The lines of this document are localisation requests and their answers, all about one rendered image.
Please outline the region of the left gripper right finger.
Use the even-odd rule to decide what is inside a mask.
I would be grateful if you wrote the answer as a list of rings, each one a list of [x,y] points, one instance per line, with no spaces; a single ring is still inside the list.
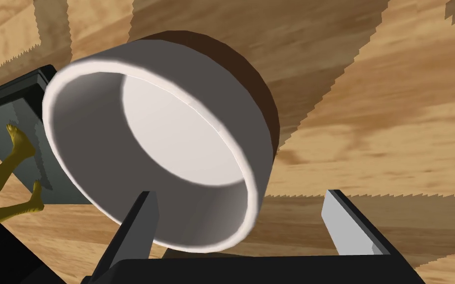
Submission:
[[[328,190],[321,217],[339,255],[391,255],[391,245],[339,190]]]

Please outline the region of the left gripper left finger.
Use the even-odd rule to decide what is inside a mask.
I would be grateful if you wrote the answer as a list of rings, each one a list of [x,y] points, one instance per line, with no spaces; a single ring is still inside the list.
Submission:
[[[92,278],[132,278],[150,254],[159,220],[156,192],[142,192],[101,257]]]

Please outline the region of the white bowl with brown base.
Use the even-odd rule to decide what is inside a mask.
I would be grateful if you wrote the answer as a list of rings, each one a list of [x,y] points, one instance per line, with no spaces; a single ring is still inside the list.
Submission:
[[[42,102],[65,174],[122,223],[155,191],[153,242],[208,253],[243,241],[260,214],[279,144],[272,94],[240,53],[168,30],[76,60]]]

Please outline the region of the yellow-green figurine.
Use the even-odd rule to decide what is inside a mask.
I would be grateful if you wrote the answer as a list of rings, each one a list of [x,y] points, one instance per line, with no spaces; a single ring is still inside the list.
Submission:
[[[10,155],[0,163],[0,191],[16,167],[25,159],[33,157],[36,153],[34,146],[23,131],[12,124],[7,124],[6,129],[13,147]],[[17,215],[42,211],[44,203],[41,199],[41,191],[41,183],[36,180],[29,201],[8,207],[0,207],[0,223]]]

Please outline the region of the dark grey flat base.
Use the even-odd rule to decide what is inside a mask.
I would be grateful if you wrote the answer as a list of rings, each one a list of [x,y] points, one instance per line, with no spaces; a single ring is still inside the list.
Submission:
[[[0,159],[12,149],[7,124],[15,125],[29,138],[36,153],[14,171],[29,189],[40,180],[45,204],[90,204],[62,170],[45,136],[42,122],[42,100],[45,89],[56,74],[45,65],[0,86]]]

